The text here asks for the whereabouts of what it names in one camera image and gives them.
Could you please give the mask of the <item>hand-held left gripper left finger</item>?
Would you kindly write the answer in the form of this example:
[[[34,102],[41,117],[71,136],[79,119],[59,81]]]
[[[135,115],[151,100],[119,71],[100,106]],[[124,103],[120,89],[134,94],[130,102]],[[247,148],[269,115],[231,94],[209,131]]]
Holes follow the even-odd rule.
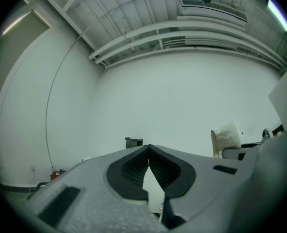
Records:
[[[28,202],[35,228],[41,233],[159,233],[147,202],[122,198],[107,181],[110,164],[136,150],[81,162],[41,188]]]

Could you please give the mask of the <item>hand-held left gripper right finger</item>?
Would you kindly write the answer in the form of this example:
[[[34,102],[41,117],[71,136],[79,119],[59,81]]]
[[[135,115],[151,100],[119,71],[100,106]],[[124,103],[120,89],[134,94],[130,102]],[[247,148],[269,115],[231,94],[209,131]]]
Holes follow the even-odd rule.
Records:
[[[162,224],[171,233],[228,233],[253,172],[253,150],[232,159],[149,145],[149,167],[165,193]]]

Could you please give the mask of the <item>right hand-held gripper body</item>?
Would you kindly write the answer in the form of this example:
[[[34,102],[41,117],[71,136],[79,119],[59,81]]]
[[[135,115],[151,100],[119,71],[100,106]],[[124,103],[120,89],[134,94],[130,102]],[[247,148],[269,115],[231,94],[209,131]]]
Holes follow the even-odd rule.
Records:
[[[269,139],[278,136],[284,132],[284,127],[282,124],[277,124],[269,129],[264,129],[262,132],[262,138],[263,139]]]

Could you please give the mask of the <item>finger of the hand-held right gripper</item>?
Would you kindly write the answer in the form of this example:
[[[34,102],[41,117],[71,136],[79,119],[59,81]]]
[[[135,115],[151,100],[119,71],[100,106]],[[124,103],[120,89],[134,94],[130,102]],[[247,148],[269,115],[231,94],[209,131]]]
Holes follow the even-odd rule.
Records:
[[[246,151],[257,147],[257,143],[242,144],[240,148],[226,148],[222,151],[222,157],[224,159],[239,160],[242,161]]]

